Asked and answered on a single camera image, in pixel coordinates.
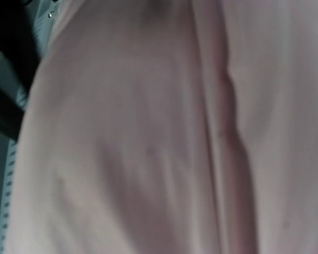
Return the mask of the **pink folding umbrella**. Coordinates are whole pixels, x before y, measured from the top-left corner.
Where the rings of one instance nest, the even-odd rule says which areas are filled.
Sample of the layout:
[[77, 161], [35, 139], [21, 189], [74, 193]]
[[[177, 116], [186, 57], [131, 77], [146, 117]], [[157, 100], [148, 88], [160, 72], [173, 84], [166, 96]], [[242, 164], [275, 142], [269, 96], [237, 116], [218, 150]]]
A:
[[318, 253], [318, 1], [62, 1], [5, 253]]

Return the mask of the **aluminium front rail frame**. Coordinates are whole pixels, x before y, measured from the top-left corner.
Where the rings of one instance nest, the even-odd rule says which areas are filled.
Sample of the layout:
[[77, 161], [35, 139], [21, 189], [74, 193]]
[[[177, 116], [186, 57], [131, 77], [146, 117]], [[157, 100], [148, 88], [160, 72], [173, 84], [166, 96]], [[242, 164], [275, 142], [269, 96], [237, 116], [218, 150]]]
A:
[[10, 218], [17, 136], [61, 1], [0, 1], [0, 253]]

